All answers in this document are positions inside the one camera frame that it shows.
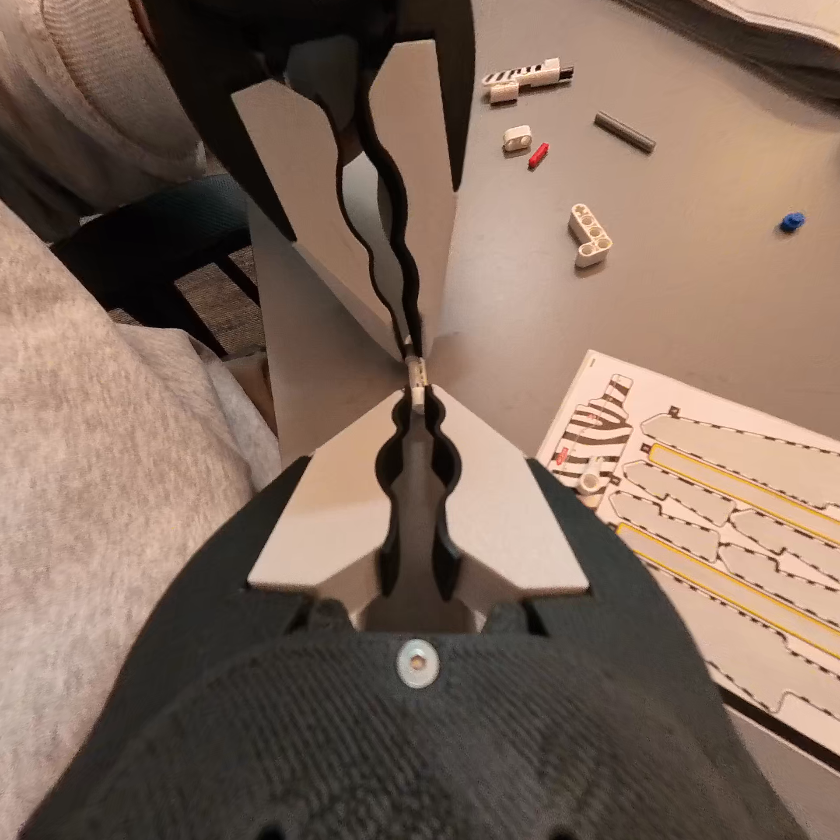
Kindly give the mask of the person's left forearm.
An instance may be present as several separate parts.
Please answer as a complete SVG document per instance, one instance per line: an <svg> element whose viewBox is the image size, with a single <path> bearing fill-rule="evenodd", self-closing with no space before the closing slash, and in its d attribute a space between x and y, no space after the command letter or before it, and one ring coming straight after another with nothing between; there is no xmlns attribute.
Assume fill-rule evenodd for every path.
<svg viewBox="0 0 840 840"><path fill-rule="evenodd" d="M1 3L2 202L53 243L207 172L138 2Z"/></svg>

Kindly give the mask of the black chair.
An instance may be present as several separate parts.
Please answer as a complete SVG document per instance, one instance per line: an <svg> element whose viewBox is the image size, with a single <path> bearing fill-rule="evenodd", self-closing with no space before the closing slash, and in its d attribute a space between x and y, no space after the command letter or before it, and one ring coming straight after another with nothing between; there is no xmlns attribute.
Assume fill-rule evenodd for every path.
<svg viewBox="0 0 840 840"><path fill-rule="evenodd" d="M107 311L182 330L224 358L176 282L215 266L259 306L256 283L231 258L250 245L246 194L230 175L211 175L95 217L50 250Z"/></svg>

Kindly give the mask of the white L-shaped lego beam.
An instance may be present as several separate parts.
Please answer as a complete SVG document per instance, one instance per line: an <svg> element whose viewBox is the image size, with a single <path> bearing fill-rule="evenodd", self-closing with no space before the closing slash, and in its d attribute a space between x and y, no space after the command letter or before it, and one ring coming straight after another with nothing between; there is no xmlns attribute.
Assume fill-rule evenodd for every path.
<svg viewBox="0 0 840 840"><path fill-rule="evenodd" d="M587 205L572 206L568 228L577 243L575 268L588 269L606 261L613 240Z"/></svg>

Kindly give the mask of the zebra striped sticker sheet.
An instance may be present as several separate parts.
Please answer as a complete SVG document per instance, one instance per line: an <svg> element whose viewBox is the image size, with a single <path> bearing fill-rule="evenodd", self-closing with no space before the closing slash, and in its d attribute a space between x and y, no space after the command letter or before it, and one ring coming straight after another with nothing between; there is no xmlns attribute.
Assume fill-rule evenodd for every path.
<svg viewBox="0 0 840 840"><path fill-rule="evenodd" d="M647 567L725 701L837 764L838 440L588 350L538 460Z"/></svg>

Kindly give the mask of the grey hoodie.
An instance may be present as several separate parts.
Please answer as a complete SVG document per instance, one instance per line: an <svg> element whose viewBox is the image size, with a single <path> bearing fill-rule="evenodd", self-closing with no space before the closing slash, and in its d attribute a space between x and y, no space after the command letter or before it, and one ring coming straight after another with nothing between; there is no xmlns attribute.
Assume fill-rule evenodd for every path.
<svg viewBox="0 0 840 840"><path fill-rule="evenodd" d="M1 211L1 836L87 739L163 593L281 470L185 332L116 323Z"/></svg>

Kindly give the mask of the striped white lego assembly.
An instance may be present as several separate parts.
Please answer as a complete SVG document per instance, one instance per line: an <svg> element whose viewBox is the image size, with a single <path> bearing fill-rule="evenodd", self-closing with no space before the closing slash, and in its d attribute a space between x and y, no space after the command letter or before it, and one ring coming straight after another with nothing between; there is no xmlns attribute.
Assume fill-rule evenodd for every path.
<svg viewBox="0 0 840 840"><path fill-rule="evenodd" d="M491 72L481 79L481 86L489 104L496 106L517 101L525 90L553 88L571 82L573 77L574 66L564 65L555 57L536 65Z"/></svg>

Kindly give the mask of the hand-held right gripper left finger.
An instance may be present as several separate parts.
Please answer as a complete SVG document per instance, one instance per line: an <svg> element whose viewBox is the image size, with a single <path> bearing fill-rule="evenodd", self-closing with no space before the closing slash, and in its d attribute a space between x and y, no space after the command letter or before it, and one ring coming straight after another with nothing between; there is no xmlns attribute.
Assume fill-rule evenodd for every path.
<svg viewBox="0 0 840 840"><path fill-rule="evenodd" d="M375 461L397 428L390 394L317 448L248 574L250 587L341 602L363 615L382 593L377 555L392 502Z"/></svg>

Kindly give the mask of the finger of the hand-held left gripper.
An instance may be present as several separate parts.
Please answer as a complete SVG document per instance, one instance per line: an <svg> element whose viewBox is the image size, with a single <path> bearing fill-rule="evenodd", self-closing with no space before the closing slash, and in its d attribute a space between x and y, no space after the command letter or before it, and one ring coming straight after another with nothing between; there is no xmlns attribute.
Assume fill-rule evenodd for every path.
<svg viewBox="0 0 840 840"><path fill-rule="evenodd" d="M328 113L278 80L236 91L232 101L291 226L293 248L373 341L402 361L393 315L375 287L372 253L343 206Z"/></svg>
<svg viewBox="0 0 840 840"><path fill-rule="evenodd" d="M371 224L374 276L404 342L418 316L421 355L432 354L442 317L456 216L437 45L395 44L377 72L362 76L360 128L376 172L378 223Z"/></svg>

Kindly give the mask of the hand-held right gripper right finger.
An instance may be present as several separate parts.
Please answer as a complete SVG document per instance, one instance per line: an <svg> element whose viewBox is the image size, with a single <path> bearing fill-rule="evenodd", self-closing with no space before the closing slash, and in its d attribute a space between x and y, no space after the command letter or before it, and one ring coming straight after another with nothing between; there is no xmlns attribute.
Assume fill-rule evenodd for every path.
<svg viewBox="0 0 840 840"><path fill-rule="evenodd" d="M501 603L587 592L522 451L436 385L426 388L425 421L443 488L432 549L442 599L488 618Z"/></svg>

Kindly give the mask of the open instruction booklet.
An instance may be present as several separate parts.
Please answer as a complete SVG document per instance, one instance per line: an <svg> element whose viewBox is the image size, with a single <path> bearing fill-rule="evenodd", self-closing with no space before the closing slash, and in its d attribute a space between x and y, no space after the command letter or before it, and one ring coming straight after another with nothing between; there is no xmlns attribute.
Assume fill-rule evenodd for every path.
<svg viewBox="0 0 840 840"><path fill-rule="evenodd" d="M621 5L787 88L838 102L838 1L622 1Z"/></svg>

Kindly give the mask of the dark grey lego axle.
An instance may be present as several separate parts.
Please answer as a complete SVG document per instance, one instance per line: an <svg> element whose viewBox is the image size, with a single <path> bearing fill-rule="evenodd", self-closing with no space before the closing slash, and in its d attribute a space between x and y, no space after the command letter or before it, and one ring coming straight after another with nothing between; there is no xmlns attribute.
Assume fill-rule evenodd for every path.
<svg viewBox="0 0 840 840"><path fill-rule="evenodd" d="M614 118L606 112L597 112L593 120L594 125L609 133L613 137L619 139L625 144L630 145L644 154L652 154L656 149L656 141L637 131L636 129L626 125L624 122Z"/></svg>

